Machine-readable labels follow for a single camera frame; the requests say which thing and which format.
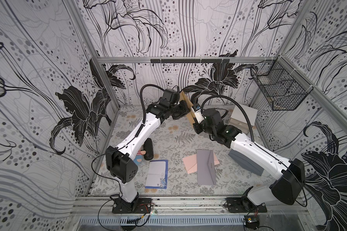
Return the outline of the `yellow kraft envelope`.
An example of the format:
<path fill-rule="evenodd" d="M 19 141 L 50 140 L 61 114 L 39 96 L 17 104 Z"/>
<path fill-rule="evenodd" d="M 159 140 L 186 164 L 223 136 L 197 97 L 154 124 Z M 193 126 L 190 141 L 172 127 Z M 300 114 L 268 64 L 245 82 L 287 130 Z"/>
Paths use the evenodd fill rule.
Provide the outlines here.
<path fill-rule="evenodd" d="M 194 115 L 192 114 L 192 102 L 190 101 L 190 99 L 186 96 L 186 94 L 181 91 L 180 92 L 180 101 L 185 101 L 186 102 L 186 105 L 187 105 L 187 108 L 188 108 L 188 113 L 186 114 L 186 119 L 189 121 L 189 123 L 191 125 L 193 125 L 195 123 L 195 120 L 194 120 Z"/>

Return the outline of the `dark grey envelope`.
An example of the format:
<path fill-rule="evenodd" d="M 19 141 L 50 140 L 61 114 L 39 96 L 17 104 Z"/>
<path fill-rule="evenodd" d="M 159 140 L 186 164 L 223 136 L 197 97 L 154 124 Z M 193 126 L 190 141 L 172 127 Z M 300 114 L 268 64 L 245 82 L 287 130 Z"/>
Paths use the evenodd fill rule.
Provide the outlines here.
<path fill-rule="evenodd" d="M 228 155 L 245 170 L 256 174 L 257 176 L 262 176 L 264 169 L 250 158 L 235 150 L 230 150 Z"/>

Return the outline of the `white blue-bordered letter paper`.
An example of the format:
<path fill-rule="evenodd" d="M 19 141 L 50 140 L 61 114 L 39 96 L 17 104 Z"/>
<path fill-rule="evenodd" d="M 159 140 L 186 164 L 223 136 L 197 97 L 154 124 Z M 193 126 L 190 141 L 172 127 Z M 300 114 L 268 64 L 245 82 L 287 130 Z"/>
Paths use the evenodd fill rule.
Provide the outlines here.
<path fill-rule="evenodd" d="M 167 184 L 168 184 L 168 160 L 150 161 L 145 188 L 166 189 Z"/>

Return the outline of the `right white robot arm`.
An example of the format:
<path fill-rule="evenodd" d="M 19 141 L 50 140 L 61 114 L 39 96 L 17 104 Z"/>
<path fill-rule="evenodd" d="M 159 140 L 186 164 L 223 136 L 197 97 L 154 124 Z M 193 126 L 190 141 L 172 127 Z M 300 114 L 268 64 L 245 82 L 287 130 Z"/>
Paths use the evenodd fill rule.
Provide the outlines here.
<path fill-rule="evenodd" d="M 246 211 L 256 209 L 266 202 L 278 200 L 286 205 L 297 202 L 304 193 L 305 169 L 302 161 L 281 157 L 254 141 L 251 131 L 246 135 L 232 125 L 225 125 L 220 113 L 213 108 L 204 109 L 195 104 L 191 108 L 194 130 L 205 132 L 210 140 L 236 151 L 266 170 L 274 182 L 248 188 L 241 197 L 240 204 Z"/>

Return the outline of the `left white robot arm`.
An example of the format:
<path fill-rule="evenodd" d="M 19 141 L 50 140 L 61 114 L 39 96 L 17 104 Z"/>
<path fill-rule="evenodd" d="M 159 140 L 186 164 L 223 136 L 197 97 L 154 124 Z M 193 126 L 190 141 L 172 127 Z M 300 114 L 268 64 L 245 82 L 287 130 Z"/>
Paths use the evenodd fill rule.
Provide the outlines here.
<path fill-rule="evenodd" d="M 121 199 L 131 204 L 138 198 L 134 177 L 138 166 L 134 162 L 139 149 L 159 126 L 172 117 L 173 120 L 186 116 L 190 111 L 185 100 L 180 99 L 180 93 L 173 89 L 162 89 L 153 84 L 147 84 L 140 90 L 140 95 L 146 87 L 155 87 L 163 91 L 158 101 L 145 106 L 141 101 L 143 118 L 133 131 L 116 147 L 109 147 L 105 152 L 107 169 L 112 179 L 120 186 Z"/>

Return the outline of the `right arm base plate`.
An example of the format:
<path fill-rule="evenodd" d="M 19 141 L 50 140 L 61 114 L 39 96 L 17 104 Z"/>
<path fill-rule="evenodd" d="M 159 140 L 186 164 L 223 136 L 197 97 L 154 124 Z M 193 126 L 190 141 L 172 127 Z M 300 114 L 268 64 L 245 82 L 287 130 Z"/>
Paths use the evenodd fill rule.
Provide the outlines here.
<path fill-rule="evenodd" d="M 241 197 L 227 197 L 223 206 L 230 213 L 267 213 L 268 211 L 265 204 L 256 206 L 248 199 L 242 199 Z"/>

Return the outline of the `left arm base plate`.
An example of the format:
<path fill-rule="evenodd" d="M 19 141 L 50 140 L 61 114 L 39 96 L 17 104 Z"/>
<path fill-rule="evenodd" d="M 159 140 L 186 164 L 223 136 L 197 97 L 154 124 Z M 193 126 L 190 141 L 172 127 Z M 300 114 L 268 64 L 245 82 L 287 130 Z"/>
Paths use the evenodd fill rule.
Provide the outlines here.
<path fill-rule="evenodd" d="M 151 198 L 136 198 L 131 203 L 116 198 L 113 202 L 113 214 L 148 214 L 153 204 Z"/>

